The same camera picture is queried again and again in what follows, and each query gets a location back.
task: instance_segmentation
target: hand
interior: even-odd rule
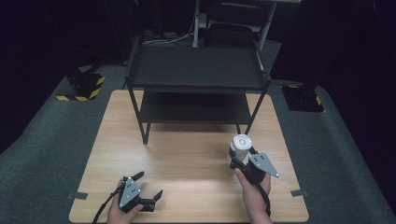
[[[234,169],[236,177],[243,190],[243,199],[250,218],[250,223],[272,223],[265,209],[266,204],[259,190],[248,182],[244,173],[239,169]],[[264,180],[260,183],[265,192],[269,195],[271,190],[271,176],[265,175]]]
[[[143,209],[142,204],[138,204],[128,213],[124,213],[120,210],[119,206],[120,195],[114,195],[113,202],[108,209],[107,224],[131,224],[132,219]]]

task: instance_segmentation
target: yellow stripe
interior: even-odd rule
[[[105,81],[105,77],[99,78],[99,80],[96,82],[96,86],[103,83]]]
[[[320,101],[320,98],[317,96],[317,102],[318,102],[318,105],[321,105],[321,101]]]
[[[69,99],[63,95],[56,95],[56,99],[63,100],[63,101],[69,101]]]
[[[93,97],[95,97],[95,96],[99,93],[99,90],[100,90],[100,88],[97,89],[96,91],[93,91],[93,92],[91,93],[90,99],[93,98]]]
[[[76,96],[76,99],[79,101],[88,101],[87,97],[82,97],[82,96]]]

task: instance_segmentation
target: shelf lower tier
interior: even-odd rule
[[[142,122],[249,124],[244,93],[186,93],[145,91],[140,109]]]

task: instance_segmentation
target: light wood surface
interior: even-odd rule
[[[143,92],[135,96],[140,102]],[[250,109],[258,98],[247,96]],[[120,178],[145,171],[136,182],[141,197],[152,198],[161,189],[163,197],[153,213],[139,213],[134,223],[248,222],[242,189],[226,161],[235,135],[234,125],[152,124],[148,144],[143,145],[129,92],[114,91],[78,188],[88,197],[75,199],[70,220],[91,223]],[[272,220],[308,220],[304,198],[290,193],[300,187],[268,95],[249,137],[280,174],[272,178]],[[110,203],[99,222],[106,222]]]

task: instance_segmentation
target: gray tape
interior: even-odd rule
[[[88,193],[81,193],[81,192],[76,192],[76,193],[69,193],[67,195],[67,199],[81,199],[81,200],[86,200],[88,197]]]
[[[292,190],[290,193],[291,196],[293,197],[299,197],[299,196],[308,197],[308,191],[306,191],[305,189]]]

